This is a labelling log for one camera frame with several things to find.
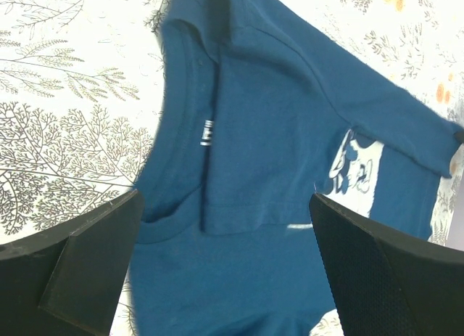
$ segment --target blue shirt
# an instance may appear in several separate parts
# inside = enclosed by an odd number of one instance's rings
[[[130,265],[140,335],[307,335],[334,308],[308,203],[340,146],[379,140],[438,180],[461,128],[278,0],[172,0],[162,35],[165,112]]]

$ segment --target long sleeve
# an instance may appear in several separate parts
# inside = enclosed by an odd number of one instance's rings
[[[450,161],[462,128],[439,117],[404,89],[345,51],[279,0],[242,0],[248,23],[285,43],[313,74],[335,113],[356,131],[450,177]]]

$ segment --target patterned bedsheet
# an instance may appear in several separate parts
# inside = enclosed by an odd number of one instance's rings
[[[464,124],[464,0],[281,0],[440,115]],[[69,220],[133,186],[162,119],[158,26],[169,0],[0,0],[0,244]],[[368,214],[382,145],[339,202]],[[431,241],[444,244],[463,151],[442,180]],[[130,284],[112,335],[136,334]],[[336,312],[312,331],[342,335]]]

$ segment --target white tablecloth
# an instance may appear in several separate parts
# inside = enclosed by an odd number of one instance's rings
[[[464,123],[464,0],[281,0],[440,115]],[[130,189],[162,118],[169,0],[0,0],[0,243]],[[382,145],[360,154],[377,161]],[[463,154],[442,180],[431,241],[444,244]],[[337,198],[360,213],[363,194]],[[112,335],[136,333],[130,285]],[[341,335],[332,311],[312,335]]]

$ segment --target blue fabric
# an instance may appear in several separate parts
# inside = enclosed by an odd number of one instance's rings
[[[334,308],[308,202],[347,132],[384,142],[433,189],[450,176],[460,127],[277,0],[172,0],[162,35],[165,113],[136,185],[139,333],[307,335]],[[382,199],[402,182],[393,167],[382,167]],[[423,235],[408,215],[387,216],[398,202],[374,204],[378,220]]]

